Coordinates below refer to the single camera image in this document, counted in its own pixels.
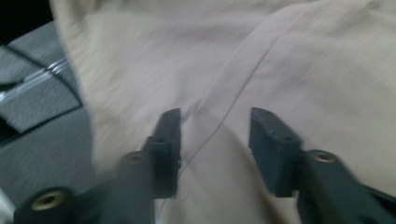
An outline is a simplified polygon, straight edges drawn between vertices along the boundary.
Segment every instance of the cloth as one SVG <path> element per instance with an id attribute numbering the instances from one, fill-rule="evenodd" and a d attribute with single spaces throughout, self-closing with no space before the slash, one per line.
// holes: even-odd
<path id="1" fill-rule="evenodd" d="M 56 0 L 52 8 L 109 174 L 162 112 L 183 112 L 182 168 L 162 223 L 300 223 L 268 196 L 248 149 L 253 106 L 305 149 L 396 195 L 393 0 Z"/>

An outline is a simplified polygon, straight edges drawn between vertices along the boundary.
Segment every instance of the beige cloth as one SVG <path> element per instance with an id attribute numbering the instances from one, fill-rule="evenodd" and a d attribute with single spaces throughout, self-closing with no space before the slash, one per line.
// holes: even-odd
<path id="1" fill-rule="evenodd" d="M 162 223 L 299 223 L 268 197 L 248 149 L 249 111 L 272 110 L 304 148 L 340 156 L 396 195 L 396 2 L 54 0 L 108 173 L 160 114 L 183 111 L 176 200 Z"/>

